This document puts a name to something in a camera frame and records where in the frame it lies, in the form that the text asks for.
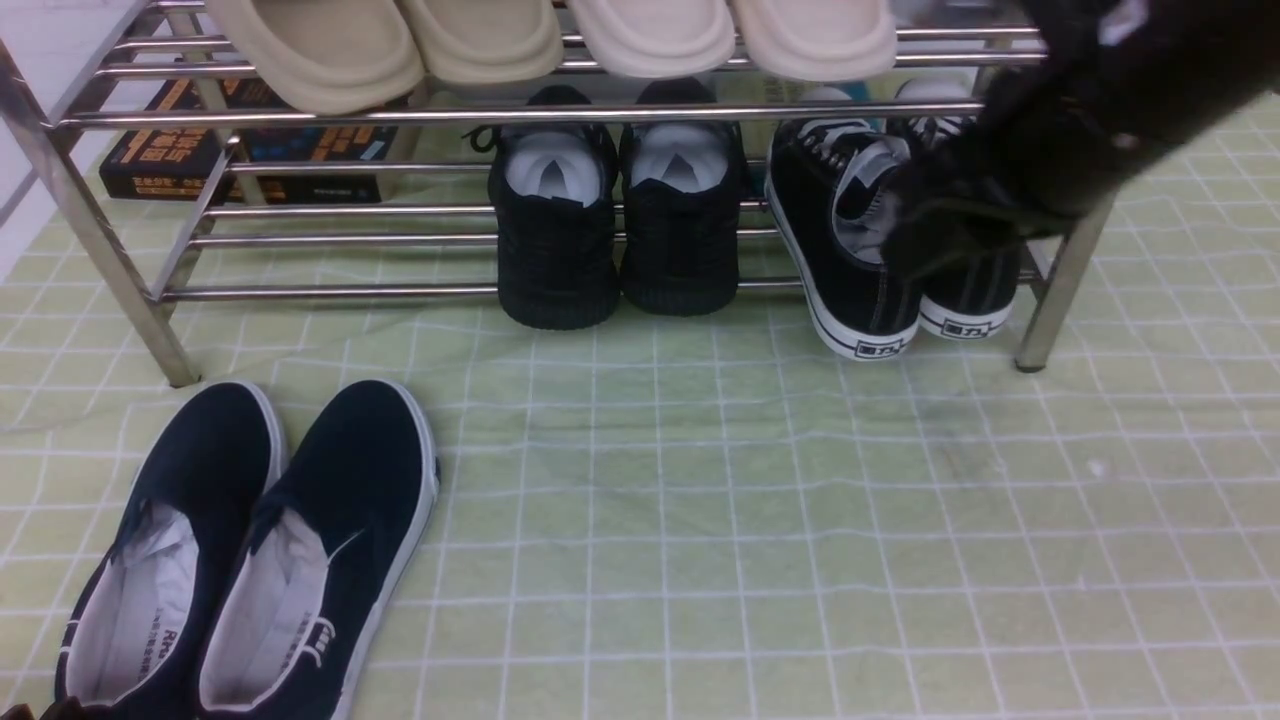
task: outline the floor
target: floor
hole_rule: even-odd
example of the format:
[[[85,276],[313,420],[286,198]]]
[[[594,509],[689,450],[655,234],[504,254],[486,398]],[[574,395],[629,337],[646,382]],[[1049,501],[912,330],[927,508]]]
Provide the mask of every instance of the floor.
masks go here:
[[[454,132],[421,152],[471,158]],[[406,188],[426,192],[483,187]],[[105,205],[154,273],[184,209]],[[294,442],[361,378],[428,410],[440,511],[358,720],[1276,720],[1277,251],[1267,99],[1125,192],[1038,375],[1010,365],[1027,296],[987,343],[876,365],[829,355],[790,295],[582,333],[475,300],[174,323],[209,378],[266,388]],[[788,272],[776,242],[744,258]],[[193,282],[492,273],[474,250],[239,251]],[[47,700],[132,474],[191,392],[55,218],[0,284],[0,701]]]

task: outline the shoe rack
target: shoe rack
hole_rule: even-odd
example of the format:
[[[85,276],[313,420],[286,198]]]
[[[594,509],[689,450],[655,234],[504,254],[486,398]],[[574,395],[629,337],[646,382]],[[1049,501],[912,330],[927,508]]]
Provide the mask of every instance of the shoe rack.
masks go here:
[[[74,231],[125,315],[150,348],[156,363],[174,386],[195,383],[200,370],[187,359],[174,334],[169,318],[179,302],[218,301],[430,301],[440,297],[489,296],[497,286],[488,283],[390,283],[390,284],[319,284],[319,286],[192,286],[191,272],[204,252],[228,249],[292,249],[297,252],[326,247],[442,247],[495,246],[497,233],[343,233],[337,234],[229,234],[219,233],[224,219],[288,220],[300,218],[348,217],[492,217],[493,208],[484,205],[266,205],[257,178],[261,176],[307,176],[388,172],[422,174],[457,174],[488,172],[486,163],[262,163],[250,161],[236,132],[248,128],[282,127],[349,127],[349,126],[458,126],[548,123],[548,122],[658,122],[719,119],[740,122],[776,122],[792,118],[868,118],[920,115],[974,115],[980,110],[975,100],[936,102],[850,102],[849,105],[681,105],[681,106],[603,106],[589,108],[466,108],[410,109],[360,113],[346,117],[316,117],[294,110],[229,111],[218,88],[219,79],[256,77],[244,61],[223,61],[214,53],[234,49],[227,38],[206,35],[201,28],[205,0],[137,0],[122,23],[113,28],[108,41],[96,51],[61,101],[47,113],[41,109],[27,87],[12,55],[0,42],[0,115],[9,124],[18,143],[31,159],[40,179],[49,188],[68,224]],[[170,35],[156,35],[168,24]],[[911,28],[900,31],[904,41],[897,59],[899,68],[972,68],[978,67],[979,86],[993,69],[1034,64],[1043,59],[1037,50],[1014,50],[1016,40],[1038,37],[1033,27],[965,27]],[[567,47],[581,49],[581,36],[564,35]],[[983,47],[969,51],[914,50],[910,41],[982,41]],[[159,61],[154,56],[178,54],[180,61]],[[731,60],[724,70],[753,70],[745,56]],[[602,73],[590,59],[566,60],[558,73]],[[122,82],[192,78],[204,101],[196,111],[104,111],[102,106]],[[212,128],[224,140],[224,151],[214,167],[205,192],[192,209],[168,261],[151,282],[142,278],[122,247],[110,219],[70,160],[72,149],[86,132],[119,132],[131,129]],[[224,178],[239,183],[243,205],[215,206],[211,200]],[[767,213],[762,199],[746,200],[744,213]],[[1034,291],[1036,313],[1027,328],[1015,365],[1033,373],[1048,361],[1066,313],[1071,306],[1080,279],[1110,215],[1105,204],[1093,217],[1084,219],[1059,243],[1055,256],[1039,246],[1029,247],[1023,282]],[[744,229],[748,237],[776,234],[772,229]],[[795,277],[745,278],[744,291],[799,292]]]

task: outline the black sneaker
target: black sneaker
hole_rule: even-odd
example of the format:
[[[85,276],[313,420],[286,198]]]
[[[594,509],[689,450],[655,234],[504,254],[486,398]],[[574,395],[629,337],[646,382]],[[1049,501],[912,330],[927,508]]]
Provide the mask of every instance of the black sneaker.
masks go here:
[[[640,105],[716,102],[694,78],[650,85]],[[737,295],[746,154],[737,123],[655,123],[622,133],[627,249],[622,293],[657,315],[705,315]]]
[[[963,85],[946,78],[918,78],[897,92],[900,100],[969,97]],[[892,120],[890,132],[908,138],[916,151],[946,142],[965,126],[963,118]],[[983,340],[1009,320],[1021,274],[1021,246],[1014,245],[920,281],[924,329],[948,340]]]
[[[530,105],[589,105],[566,86]],[[613,265],[617,150],[602,124],[493,128],[498,146],[489,199],[498,214],[498,301],[531,328],[572,331],[608,319],[618,306]]]
[[[849,100],[822,87],[810,101]],[[809,313],[827,347],[851,360],[883,360],[915,337],[920,292],[879,256],[893,209],[884,181],[910,156],[904,140],[864,120],[791,120],[769,147],[764,192],[800,268]]]
[[[360,382],[259,502],[198,667],[201,717],[344,720],[383,610],[439,492],[404,388]]]
[[[260,389],[218,383],[169,421],[76,603],[54,679],[92,719],[191,717],[193,671],[251,509],[288,445]]]

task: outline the shoelace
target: shoelace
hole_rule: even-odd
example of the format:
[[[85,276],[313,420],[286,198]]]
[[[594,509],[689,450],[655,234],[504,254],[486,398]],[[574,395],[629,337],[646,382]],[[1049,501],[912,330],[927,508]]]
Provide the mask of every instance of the shoelace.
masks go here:
[[[800,146],[826,164],[832,170],[841,173],[856,155],[855,149],[837,147],[836,141],[846,135],[869,133],[872,127],[863,120],[813,120],[800,128]]]
[[[925,147],[956,137],[964,128],[964,118],[915,118],[911,120],[911,132],[924,143]]]

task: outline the slipper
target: slipper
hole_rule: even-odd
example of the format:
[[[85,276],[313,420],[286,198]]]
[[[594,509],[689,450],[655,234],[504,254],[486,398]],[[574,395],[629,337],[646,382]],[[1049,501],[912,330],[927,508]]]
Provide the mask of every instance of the slipper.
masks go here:
[[[887,72],[897,27],[887,0],[733,0],[746,49],[760,69],[814,82]]]
[[[207,12],[271,90],[306,113],[381,105],[426,76],[394,0],[218,0]]]
[[[398,0],[430,73],[444,82],[534,79],[564,59],[545,0]]]
[[[613,74],[692,76],[724,64],[736,47],[724,0],[571,0],[568,6],[591,56]]]

